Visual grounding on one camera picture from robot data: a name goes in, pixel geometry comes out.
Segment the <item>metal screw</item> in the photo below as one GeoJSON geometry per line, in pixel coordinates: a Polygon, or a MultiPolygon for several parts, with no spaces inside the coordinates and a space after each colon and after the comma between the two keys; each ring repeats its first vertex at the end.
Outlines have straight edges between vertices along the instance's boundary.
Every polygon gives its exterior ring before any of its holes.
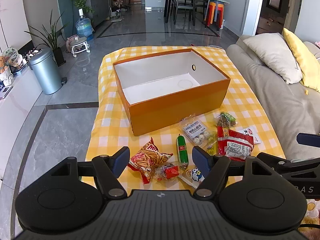
{"type": "Polygon", "coordinates": [[[201,188],[197,190],[196,193],[200,197],[210,197],[212,195],[212,191],[206,188],[201,188]]]}
{"type": "Polygon", "coordinates": [[[109,195],[113,196],[113,197],[120,197],[124,194],[124,190],[120,189],[120,188],[113,188],[111,190],[109,190],[109,195]]]}

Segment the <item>cardboard box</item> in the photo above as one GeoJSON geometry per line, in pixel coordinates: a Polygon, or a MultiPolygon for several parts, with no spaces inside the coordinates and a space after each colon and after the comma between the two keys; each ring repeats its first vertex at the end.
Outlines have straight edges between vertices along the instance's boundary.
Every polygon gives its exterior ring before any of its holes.
{"type": "Polygon", "coordinates": [[[139,136],[221,106],[230,78],[193,49],[113,63],[133,134],[139,136]]]}

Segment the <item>water bottle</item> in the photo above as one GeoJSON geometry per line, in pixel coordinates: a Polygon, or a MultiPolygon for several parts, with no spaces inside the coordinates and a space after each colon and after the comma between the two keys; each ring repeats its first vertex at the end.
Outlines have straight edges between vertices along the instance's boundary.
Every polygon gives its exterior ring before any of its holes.
{"type": "Polygon", "coordinates": [[[84,17],[83,10],[79,9],[80,18],[76,22],[77,34],[83,34],[87,40],[93,39],[91,20],[84,17]]]}

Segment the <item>gray marble floor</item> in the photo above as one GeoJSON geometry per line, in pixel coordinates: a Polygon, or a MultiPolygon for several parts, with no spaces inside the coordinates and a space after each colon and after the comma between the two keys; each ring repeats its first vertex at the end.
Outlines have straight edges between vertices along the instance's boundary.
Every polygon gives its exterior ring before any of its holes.
{"type": "Polygon", "coordinates": [[[67,84],[53,95],[42,93],[39,96],[10,154],[0,189],[1,240],[9,240],[21,231],[12,209],[13,198],[18,192],[67,156],[76,156],[80,161],[85,158],[97,108],[48,110],[47,106],[98,101],[98,70],[101,61],[106,54],[117,49],[191,44],[217,45],[226,49],[236,43],[237,36],[229,30],[217,32],[214,25],[211,29],[204,28],[201,20],[202,14],[197,13],[196,25],[193,26],[188,21],[188,14],[185,16],[184,11],[181,11],[176,24],[173,24],[172,18],[166,24],[162,10],[146,12],[141,6],[133,6],[132,10],[123,14],[122,22],[110,24],[110,21],[105,21],[96,28],[94,39],[89,42],[91,53],[83,52],[74,58],[64,52],[67,62],[59,71],[68,78],[67,84]],[[41,125],[35,134],[37,123],[41,125]],[[20,180],[19,171],[23,171],[20,180]]]}

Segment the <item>potted plant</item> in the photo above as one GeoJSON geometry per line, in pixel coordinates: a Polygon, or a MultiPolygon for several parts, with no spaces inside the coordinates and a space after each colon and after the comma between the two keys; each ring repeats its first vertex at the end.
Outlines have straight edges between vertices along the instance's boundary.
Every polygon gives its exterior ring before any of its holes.
{"type": "Polygon", "coordinates": [[[52,10],[51,10],[51,15],[50,15],[50,33],[46,30],[44,25],[42,25],[42,29],[44,30],[44,33],[42,33],[41,31],[37,30],[36,28],[28,25],[31,29],[39,32],[44,38],[38,36],[37,34],[24,31],[24,32],[29,33],[30,35],[33,35],[33,36],[35,36],[37,38],[40,38],[41,40],[44,41],[44,43],[41,43],[39,45],[46,45],[48,47],[51,47],[58,67],[60,67],[62,64],[64,64],[66,62],[64,60],[64,57],[63,57],[63,54],[62,54],[62,50],[58,46],[58,37],[60,35],[62,35],[61,31],[68,25],[68,23],[66,23],[65,25],[62,26],[62,28],[60,28],[57,31],[57,23],[58,23],[58,21],[59,21],[59,19],[61,18],[62,15],[63,15],[63,13],[60,15],[60,17],[58,18],[57,21],[52,23],[52,10]]]}

